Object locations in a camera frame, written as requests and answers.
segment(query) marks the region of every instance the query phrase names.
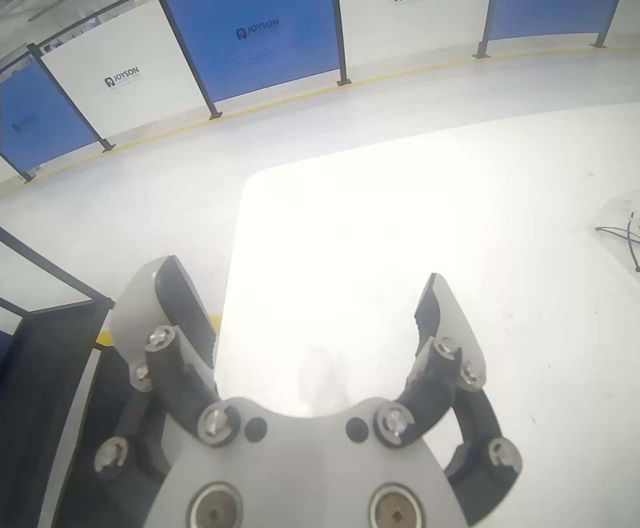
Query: joyson logo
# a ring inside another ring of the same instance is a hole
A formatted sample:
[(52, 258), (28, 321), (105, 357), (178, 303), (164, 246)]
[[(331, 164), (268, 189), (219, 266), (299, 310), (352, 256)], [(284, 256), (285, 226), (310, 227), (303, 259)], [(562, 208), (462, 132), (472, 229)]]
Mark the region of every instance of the joyson logo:
[(264, 29), (275, 28), (275, 26), (279, 26), (280, 21), (278, 19), (267, 20), (266, 22), (260, 22), (259, 24), (251, 24), (245, 28), (237, 28), (236, 29), (236, 37), (238, 40), (244, 40), (252, 33), (258, 33), (259, 31), (263, 31)]
[(120, 86), (124, 86), (125, 84), (131, 84), (134, 81), (137, 81), (140, 78), (140, 68), (137, 66), (133, 68), (129, 68), (128, 70), (124, 70), (119, 74), (115, 74), (112, 77), (105, 77), (104, 82), (109, 87), (109, 89), (113, 90), (114, 88), (119, 88)]

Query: black metal post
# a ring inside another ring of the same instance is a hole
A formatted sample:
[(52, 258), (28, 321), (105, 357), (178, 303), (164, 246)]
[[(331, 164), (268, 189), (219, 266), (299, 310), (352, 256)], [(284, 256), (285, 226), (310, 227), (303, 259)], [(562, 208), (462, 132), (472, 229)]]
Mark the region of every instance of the black metal post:
[(607, 33), (609, 32), (609, 28), (611, 27), (611, 22), (613, 21), (613, 17), (616, 15), (616, 9), (618, 9), (618, 2), (620, 0), (616, 0), (613, 2), (613, 7), (611, 8), (611, 13), (609, 13), (609, 18), (607, 19), (607, 27), (598, 33), (598, 38), (596, 38), (596, 42), (591, 44), (593, 47), (597, 48), (606, 48), (604, 45), (604, 39), (607, 38)]
[(22, 176), (22, 178), (24, 178), (25, 183), (28, 183), (31, 180), (33, 180), (33, 177), (30, 176), (30, 174), (27, 171), (18, 170), (18, 168), (13, 163), (11, 163), (9, 159), (2, 152), (0, 152), (0, 157), (4, 159), (7, 162), (7, 164), (11, 166), (13, 170), (15, 170), (20, 176)]
[(180, 50), (184, 55), (184, 59), (187, 61), (187, 65), (191, 70), (191, 75), (193, 75), (193, 78), (195, 79), (196, 84), (200, 89), (200, 93), (202, 94), (204, 101), (207, 103), (207, 106), (209, 107), (209, 111), (211, 112), (211, 117), (209, 118), (209, 120), (217, 119), (222, 115), (222, 112), (218, 111), (218, 109), (216, 108), (216, 104), (211, 100), (209, 93), (207, 92), (207, 88), (204, 86), (204, 83), (202, 82), (202, 78), (200, 77), (200, 74), (198, 73), (198, 69), (196, 68), (195, 63), (193, 62), (193, 58), (191, 58), (191, 53), (189, 53), (186, 42), (182, 38), (182, 33), (180, 32), (180, 28), (178, 28), (178, 24), (173, 18), (173, 13), (171, 12), (171, 8), (169, 7), (169, 4), (167, 3), (166, 0), (160, 0), (160, 5), (162, 6), (162, 11), (164, 11), (164, 16), (169, 22), (169, 26), (171, 26), (171, 30), (173, 31), (173, 35), (176, 41), (178, 42), (178, 46), (180, 46)]
[(33, 262), (40, 269), (43, 269), (48, 274), (53, 275), (55, 278), (61, 280), (65, 284), (71, 286), (71, 288), (78, 290), (80, 293), (83, 293), (90, 299), (95, 299), (96, 301), (101, 301), (105, 303), (109, 308), (113, 308), (115, 303), (113, 300), (109, 299), (102, 295), (99, 291), (94, 290), (90, 286), (87, 286), (84, 282), (76, 279), (73, 275), (67, 273), (64, 269), (59, 268), (50, 260), (45, 259), (39, 253), (36, 253), (29, 246), (20, 242), (16, 237), (14, 237), (9, 232), (5, 231), (0, 227), (0, 242), (2, 242), (5, 246), (12, 249), (19, 255), (23, 256), (30, 262)]
[(109, 150), (111, 150), (115, 145), (110, 144), (107, 140), (101, 137), (100, 134), (98, 134), (98, 132), (91, 126), (91, 123), (87, 121), (86, 117), (84, 117), (82, 112), (80, 112), (80, 109), (71, 100), (68, 94), (64, 91), (64, 88), (60, 86), (60, 83), (58, 82), (58, 80), (53, 76), (49, 68), (47, 68), (46, 64), (42, 61), (42, 51), (40, 51), (40, 48), (35, 44), (27, 44), (27, 49), (29, 50), (31, 55), (33, 55), (33, 58), (36, 59), (36, 62), (40, 65), (40, 68), (42, 68), (42, 71), (44, 71), (47, 74), (47, 77), (51, 80), (53, 85), (58, 89), (62, 97), (64, 97), (65, 100), (69, 103), (69, 106), (71, 106), (71, 108), (74, 109), (74, 111), (76, 112), (76, 115), (80, 118), (80, 120), (84, 123), (84, 125), (91, 131), (91, 133), (95, 136), (95, 138), (104, 147), (103, 152), (108, 152)]
[(342, 32), (342, 13), (340, 12), (340, 0), (333, 0), (333, 19), (335, 21), (335, 39), (338, 43), (338, 61), (340, 63), (340, 80), (338, 86), (351, 84), (347, 77), (347, 61), (344, 57), (344, 33)]
[(27, 310), (25, 310), (24, 308), (20, 308), (19, 306), (13, 304), (11, 301), (2, 299), (2, 297), (0, 297), (0, 308), (9, 310), (10, 312), (13, 312), (15, 315), (21, 316), (21, 317), (26, 317), (29, 315), (29, 312)]
[(493, 22), (493, 11), (495, 9), (495, 0), (489, 0), (489, 7), (486, 10), (486, 20), (484, 21), (484, 32), (482, 40), (478, 42), (478, 51), (475, 55), (471, 55), (476, 59), (487, 59), (490, 55), (486, 54), (486, 45), (489, 43), (489, 29)]

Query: glass barrier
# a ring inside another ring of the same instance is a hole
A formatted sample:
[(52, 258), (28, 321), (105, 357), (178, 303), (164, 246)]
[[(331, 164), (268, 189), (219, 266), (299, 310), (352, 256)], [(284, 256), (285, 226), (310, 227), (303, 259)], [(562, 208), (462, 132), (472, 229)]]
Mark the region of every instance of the glass barrier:
[(25, 172), (95, 141), (36, 62), (0, 83), (0, 152)]

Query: silver bolt head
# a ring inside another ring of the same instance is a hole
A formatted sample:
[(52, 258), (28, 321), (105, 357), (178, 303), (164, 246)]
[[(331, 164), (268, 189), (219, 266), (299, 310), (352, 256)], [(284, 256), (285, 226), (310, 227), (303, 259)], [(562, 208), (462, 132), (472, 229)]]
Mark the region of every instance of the silver bolt head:
[(100, 473), (106, 467), (122, 466), (128, 452), (129, 444), (127, 440), (121, 436), (112, 436), (100, 446), (95, 454), (93, 468), (96, 473)]
[(385, 425), (387, 426), (387, 429), (394, 434), (394, 436), (400, 436), (406, 431), (408, 422), (401, 410), (391, 409), (385, 417)]
[(482, 388), (486, 381), (484, 374), (477, 372), (474, 366), (468, 361), (460, 365), (460, 377), (467, 385), (474, 388)]
[(216, 436), (227, 425), (227, 415), (223, 410), (215, 409), (205, 419), (205, 431), (211, 436)]
[(489, 442), (489, 458), (496, 467), (512, 467), (516, 473), (522, 471), (522, 457), (520, 451), (507, 438), (494, 438)]
[(149, 336), (149, 344), (155, 346), (161, 345), (166, 341), (168, 336), (169, 332), (167, 332), (164, 328), (156, 328)]
[(460, 350), (460, 346), (450, 337), (436, 338), (434, 346), (440, 355), (448, 360), (452, 360), (453, 354)]
[(136, 367), (136, 379), (145, 381), (149, 377), (149, 367), (146, 363), (142, 363)]

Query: screw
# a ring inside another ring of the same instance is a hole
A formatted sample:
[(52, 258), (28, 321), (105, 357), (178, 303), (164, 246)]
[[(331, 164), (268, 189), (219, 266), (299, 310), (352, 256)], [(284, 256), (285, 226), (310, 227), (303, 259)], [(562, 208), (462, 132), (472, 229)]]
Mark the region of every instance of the screw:
[(494, 438), (489, 442), (489, 459), (496, 467), (511, 467), (516, 473), (522, 471), (522, 457), (511, 440)]
[(198, 419), (198, 438), (207, 445), (221, 445), (229, 442), (237, 433), (239, 424), (225, 411), (228, 403), (218, 401), (209, 405)]
[(149, 367), (146, 363), (142, 363), (136, 368), (136, 379), (138, 381), (146, 381), (149, 377)]
[(404, 405), (397, 401), (383, 403), (376, 413), (376, 434), (383, 443), (402, 445), (402, 435), (409, 425), (415, 424), (413, 415)]
[(164, 328), (156, 328), (149, 336), (149, 343), (152, 345), (163, 345), (169, 333)]
[(175, 338), (175, 330), (168, 324), (158, 326), (147, 339), (147, 352), (156, 352), (169, 346)]
[(408, 426), (406, 418), (400, 409), (391, 409), (384, 417), (385, 426), (394, 436), (400, 436), (406, 431)]
[(484, 380), (481, 379), (470, 362), (465, 362), (460, 366), (460, 376), (472, 387), (482, 387), (484, 385)]
[(121, 436), (112, 436), (104, 442), (93, 460), (93, 469), (96, 473), (102, 472), (106, 467), (122, 466), (129, 452), (129, 443)]
[(227, 415), (223, 410), (215, 409), (205, 419), (205, 431), (211, 436), (216, 436), (226, 425)]
[(440, 355), (448, 360), (452, 360), (453, 354), (460, 350), (458, 344), (450, 337), (443, 337), (442, 339), (436, 338), (434, 345)]

